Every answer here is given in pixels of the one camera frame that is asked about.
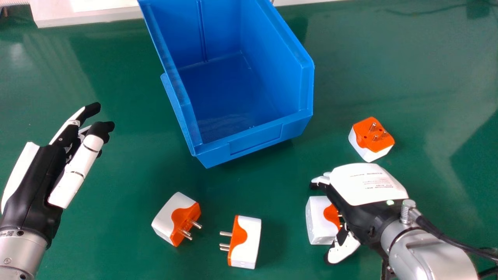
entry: power adapter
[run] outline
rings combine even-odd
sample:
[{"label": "power adapter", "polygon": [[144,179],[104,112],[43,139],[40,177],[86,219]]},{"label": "power adapter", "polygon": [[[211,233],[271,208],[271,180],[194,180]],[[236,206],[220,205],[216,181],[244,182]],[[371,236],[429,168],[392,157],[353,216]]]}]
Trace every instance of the power adapter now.
[{"label": "power adapter", "polygon": [[202,228],[197,223],[200,216],[199,203],[177,192],[157,213],[152,221],[152,228],[162,239],[178,247],[184,238],[192,240],[192,234],[189,232],[192,226]]},{"label": "power adapter", "polygon": [[310,244],[332,244],[341,227],[339,212],[327,196],[310,196],[306,203],[306,228]]},{"label": "power adapter", "polygon": [[232,232],[220,231],[220,235],[231,237],[230,244],[220,243],[220,250],[228,252],[230,267],[251,270],[256,267],[261,219],[237,215]]},{"label": "power adapter", "polygon": [[348,139],[356,152],[366,162],[372,162],[385,156],[394,146],[394,138],[374,117],[354,124]]}]

